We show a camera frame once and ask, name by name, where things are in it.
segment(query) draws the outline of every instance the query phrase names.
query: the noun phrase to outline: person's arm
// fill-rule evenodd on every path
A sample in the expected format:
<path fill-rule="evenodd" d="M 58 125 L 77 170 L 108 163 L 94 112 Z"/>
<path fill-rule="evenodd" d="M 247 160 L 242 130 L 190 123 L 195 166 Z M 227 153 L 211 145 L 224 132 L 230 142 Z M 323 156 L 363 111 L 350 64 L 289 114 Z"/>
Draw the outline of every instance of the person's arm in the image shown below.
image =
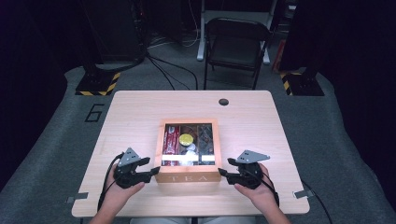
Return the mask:
<path fill-rule="evenodd" d="M 106 186 L 109 187 L 114 182 L 114 171 L 117 165 L 114 165 L 110 175 L 108 176 Z M 108 189 L 105 199 L 97 214 L 92 218 L 90 224 L 110 224 L 116 214 L 128 202 L 128 199 L 136 194 L 145 186 L 144 182 L 140 182 L 128 189 L 123 189 L 116 183 Z"/>
<path fill-rule="evenodd" d="M 259 165 L 262 168 L 262 172 L 268 175 L 267 168 L 261 163 Z M 264 176 L 263 180 L 271 185 L 270 180 L 266 176 Z M 269 224 L 290 224 L 288 218 L 277 206 L 272 191 L 264 184 L 260 184 L 256 189 L 249 189 L 239 184 L 235 184 L 234 187 L 251 200 L 253 205 L 262 212 Z"/>

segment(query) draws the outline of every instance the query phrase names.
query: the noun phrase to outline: yellow lid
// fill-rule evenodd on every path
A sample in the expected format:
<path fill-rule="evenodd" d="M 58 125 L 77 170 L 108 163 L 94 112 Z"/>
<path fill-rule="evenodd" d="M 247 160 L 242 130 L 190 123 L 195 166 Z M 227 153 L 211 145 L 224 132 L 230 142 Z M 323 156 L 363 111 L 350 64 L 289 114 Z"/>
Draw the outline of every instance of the yellow lid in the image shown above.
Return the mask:
<path fill-rule="evenodd" d="M 180 142 L 181 145 L 187 147 L 191 145 L 191 143 L 194 141 L 193 137 L 188 134 L 188 133 L 183 133 L 179 138 L 178 141 Z"/>

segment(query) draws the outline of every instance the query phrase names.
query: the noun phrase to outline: red package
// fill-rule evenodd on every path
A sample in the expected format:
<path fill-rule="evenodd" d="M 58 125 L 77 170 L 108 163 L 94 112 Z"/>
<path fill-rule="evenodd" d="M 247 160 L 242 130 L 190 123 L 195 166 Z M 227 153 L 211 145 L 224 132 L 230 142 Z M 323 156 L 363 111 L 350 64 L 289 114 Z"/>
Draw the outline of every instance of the red package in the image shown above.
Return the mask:
<path fill-rule="evenodd" d="M 179 126 L 168 126 L 163 139 L 163 155 L 178 155 Z M 178 161 L 163 161 L 163 166 L 178 166 Z"/>

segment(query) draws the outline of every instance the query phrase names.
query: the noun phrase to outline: wooden box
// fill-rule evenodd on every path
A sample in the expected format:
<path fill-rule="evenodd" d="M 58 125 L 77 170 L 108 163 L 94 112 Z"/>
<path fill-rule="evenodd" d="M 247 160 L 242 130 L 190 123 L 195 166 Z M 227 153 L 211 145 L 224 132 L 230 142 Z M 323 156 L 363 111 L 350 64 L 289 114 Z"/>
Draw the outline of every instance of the wooden box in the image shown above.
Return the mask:
<path fill-rule="evenodd" d="M 219 126 L 216 119 L 164 119 L 154 167 L 158 183 L 220 182 Z"/>

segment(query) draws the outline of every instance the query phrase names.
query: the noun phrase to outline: yellow and black tape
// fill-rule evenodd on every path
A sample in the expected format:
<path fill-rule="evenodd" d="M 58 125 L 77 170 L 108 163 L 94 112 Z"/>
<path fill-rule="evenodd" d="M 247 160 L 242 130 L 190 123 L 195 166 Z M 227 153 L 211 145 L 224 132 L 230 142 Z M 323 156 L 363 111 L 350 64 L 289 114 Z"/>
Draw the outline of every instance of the yellow and black tape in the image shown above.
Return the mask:
<path fill-rule="evenodd" d="M 293 95 L 293 92 L 291 91 L 288 79 L 286 78 L 287 74 L 300 75 L 301 73 L 281 73 L 280 74 L 280 78 L 282 78 L 283 87 L 285 88 L 286 94 L 287 95 Z"/>
<path fill-rule="evenodd" d="M 106 91 L 76 91 L 76 95 L 86 95 L 86 96 L 91 96 L 91 95 L 110 95 L 111 92 L 113 92 L 114 88 L 116 88 L 117 81 L 119 80 L 120 73 L 117 73 L 114 75 L 114 77 L 111 79 L 111 83 L 109 84 L 108 88 Z"/>

